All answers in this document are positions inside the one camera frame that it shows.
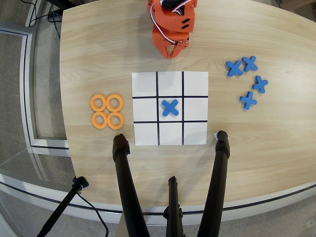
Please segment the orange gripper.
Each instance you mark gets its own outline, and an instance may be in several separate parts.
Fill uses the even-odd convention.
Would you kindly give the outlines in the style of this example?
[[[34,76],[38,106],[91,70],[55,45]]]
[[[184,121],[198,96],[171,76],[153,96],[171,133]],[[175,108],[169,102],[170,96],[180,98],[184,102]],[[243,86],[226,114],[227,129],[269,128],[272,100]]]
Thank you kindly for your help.
[[[176,32],[153,26],[153,41],[162,56],[166,59],[175,58],[189,46],[189,33]]]

